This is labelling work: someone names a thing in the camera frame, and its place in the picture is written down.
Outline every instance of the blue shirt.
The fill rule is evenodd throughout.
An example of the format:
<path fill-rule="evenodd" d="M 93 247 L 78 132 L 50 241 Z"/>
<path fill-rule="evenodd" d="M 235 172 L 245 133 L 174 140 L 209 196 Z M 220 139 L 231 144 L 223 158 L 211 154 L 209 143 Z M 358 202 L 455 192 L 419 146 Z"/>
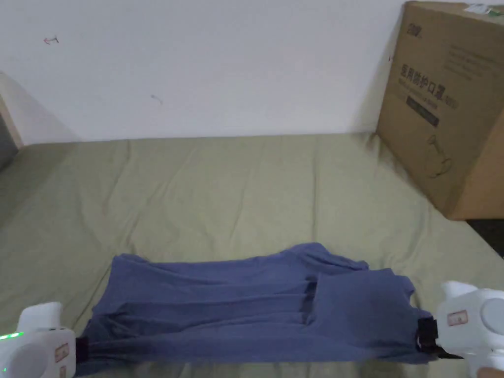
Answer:
<path fill-rule="evenodd" d="M 411 281 L 300 244 L 208 263 L 121 255 L 82 336 L 77 375 L 142 361 L 245 363 L 386 359 L 427 363 L 415 347 Z"/>

